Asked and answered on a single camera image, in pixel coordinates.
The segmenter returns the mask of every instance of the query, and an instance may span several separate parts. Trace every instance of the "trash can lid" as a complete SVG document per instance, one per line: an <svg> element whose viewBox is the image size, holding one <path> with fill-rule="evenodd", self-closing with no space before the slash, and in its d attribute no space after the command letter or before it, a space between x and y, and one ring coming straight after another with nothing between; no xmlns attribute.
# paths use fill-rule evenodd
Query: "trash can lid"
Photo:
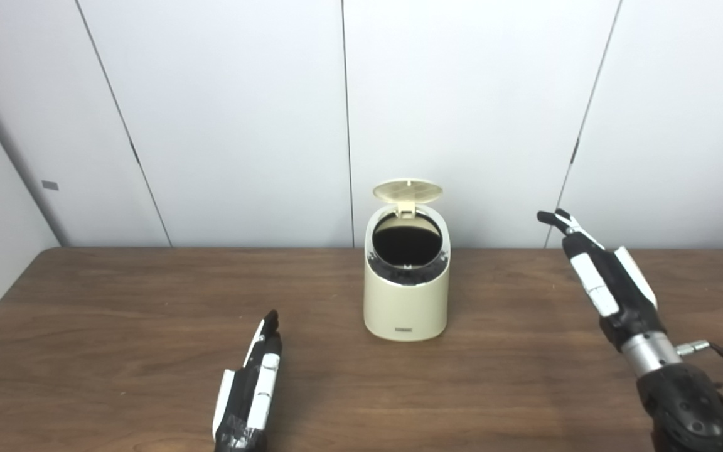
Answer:
<svg viewBox="0 0 723 452"><path fill-rule="evenodd" d="M414 218L414 204L430 203L442 195L442 188L419 178L397 178L373 189L379 200L398 205L398 217Z"/></svg>

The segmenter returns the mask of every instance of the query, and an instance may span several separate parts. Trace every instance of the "wood grain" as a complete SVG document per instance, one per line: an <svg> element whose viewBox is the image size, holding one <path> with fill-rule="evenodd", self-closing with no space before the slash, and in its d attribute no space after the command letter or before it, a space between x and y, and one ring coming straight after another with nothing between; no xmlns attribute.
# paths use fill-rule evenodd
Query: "wood grain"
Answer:
<svg viewBox="0 0 723 452"><path fill-rule="evenodd" d="M636 251L672 340L723 344L723 251ZM623 358L560 250L453 252L445 333L373 337L359 249L53 249L0 302L0 450L209 451L266 312L270 448L651 450ZM723 361L690 361L723 381Z"/></svg>

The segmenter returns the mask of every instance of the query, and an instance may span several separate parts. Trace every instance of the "trash can opening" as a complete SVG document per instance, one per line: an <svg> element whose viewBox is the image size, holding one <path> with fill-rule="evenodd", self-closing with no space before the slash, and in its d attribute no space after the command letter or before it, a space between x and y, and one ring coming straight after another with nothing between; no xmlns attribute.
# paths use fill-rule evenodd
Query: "trash can opening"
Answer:
<svg viewBox="0 0 723 452"><path fill-rule="evenodd" d="M430 264L442 249L442 234L431 218L390 214L373 231L373 248L391 266L414 268Z"/></svg>

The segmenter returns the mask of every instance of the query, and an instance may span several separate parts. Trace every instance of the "robotic hand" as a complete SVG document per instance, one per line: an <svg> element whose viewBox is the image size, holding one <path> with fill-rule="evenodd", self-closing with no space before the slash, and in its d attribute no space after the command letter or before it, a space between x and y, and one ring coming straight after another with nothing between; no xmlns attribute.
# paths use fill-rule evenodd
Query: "robotic hand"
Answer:
<svg viewBox="0 0 723 452"><path fill-rule="evenodd" d="M672 346L654 292L626 248L606 251L563 209L537 212L537 220L565 234L562 248L599 312L602 332L638 378L655 451L723 452L723 395L681 358L706 347L723 356L723 348L707 341Z"/></svg>
<svg viewBox="0 0 723 452"><path fill-rule="evenodd" d="M264 428L282 348L278 312L271 311L255 330L244 366L223 374L213 414L215 452L267 450Z"/></svg>

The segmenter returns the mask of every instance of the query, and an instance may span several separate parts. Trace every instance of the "trash can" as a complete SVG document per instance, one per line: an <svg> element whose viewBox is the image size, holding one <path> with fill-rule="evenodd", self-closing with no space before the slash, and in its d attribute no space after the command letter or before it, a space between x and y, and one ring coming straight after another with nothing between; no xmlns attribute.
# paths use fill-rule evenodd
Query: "trash can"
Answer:
<svg viewBox="0 0 723 452"><path fill-rule="evenodd" d="M447 324L451 241L445 220L424 204L442 188L404 178L376 186L373 194L388 204L365 232L365 325L387 340L436 337Z"/></svg>

